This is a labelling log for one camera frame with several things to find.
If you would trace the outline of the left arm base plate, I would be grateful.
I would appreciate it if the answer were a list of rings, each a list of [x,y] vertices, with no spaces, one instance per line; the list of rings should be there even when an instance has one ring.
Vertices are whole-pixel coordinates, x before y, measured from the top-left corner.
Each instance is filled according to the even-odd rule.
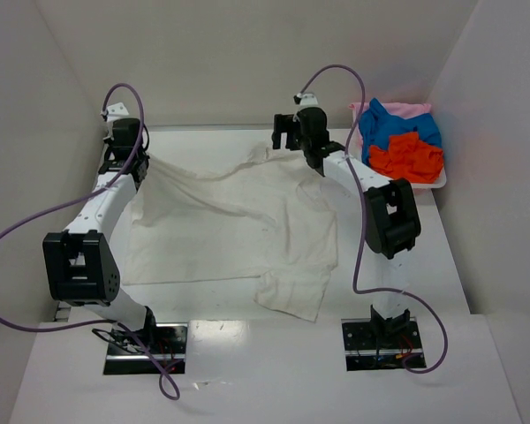
[[[156,326],[155,339],[143,343],[155,360],[169,374],[182,375],[186,367],[186,342],[188,325],[161,323]],[[122,329],[93,329],[98,338],[108,344],[105,375],[155,375],[158,368],[145,351]]]

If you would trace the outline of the white t shirt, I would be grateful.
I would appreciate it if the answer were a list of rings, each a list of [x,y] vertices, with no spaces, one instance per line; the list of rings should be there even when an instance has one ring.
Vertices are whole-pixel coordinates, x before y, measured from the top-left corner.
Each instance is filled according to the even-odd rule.
[[[221,172],[154,158],[131,204],[127,285],[253,278],[267,309],[316,320],[337,266],[337,217],[297,153],[263,144]]]

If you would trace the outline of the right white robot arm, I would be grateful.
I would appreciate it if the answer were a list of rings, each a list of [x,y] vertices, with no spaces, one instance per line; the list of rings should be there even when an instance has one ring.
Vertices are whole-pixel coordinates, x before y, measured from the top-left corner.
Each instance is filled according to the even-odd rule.
[[[411,184],[383,177],[350,156],[345,146],[331,139],[326,113],[317,106],[295,114],[275,114],[272,147],[300,150],[310,168],[360,197],[360,253],[373,253],[377,282],[370,307],[370,332],[375,345],[388,348],[407,330],[411,319],[401,299],[408,277],[407,252],[421,233],[420,218]]]

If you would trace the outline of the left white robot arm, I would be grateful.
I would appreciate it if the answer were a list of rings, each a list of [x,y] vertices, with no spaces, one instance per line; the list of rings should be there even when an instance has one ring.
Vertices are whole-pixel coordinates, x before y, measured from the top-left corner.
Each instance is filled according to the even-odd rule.
[[[130,330],[144,345],[151,345],[156,335],[154,314],[121,288],[121,272],[110,250],[117,222],[147,176],[144,130],[135,117],[112,122],[95,187],[101,193],[87,200],[63,231],[48,233],[42,250],[52,299],[88,307],[114,321],[118,335]]]

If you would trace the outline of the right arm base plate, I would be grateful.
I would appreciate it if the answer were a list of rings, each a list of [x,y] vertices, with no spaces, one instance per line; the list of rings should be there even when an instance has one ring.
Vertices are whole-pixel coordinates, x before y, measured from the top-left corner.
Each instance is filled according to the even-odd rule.
[[[394,370],[427,367],[418,323],[412,318],[405,329],[387,339],[378,339],[369,319],[342,320],[347,371]]]

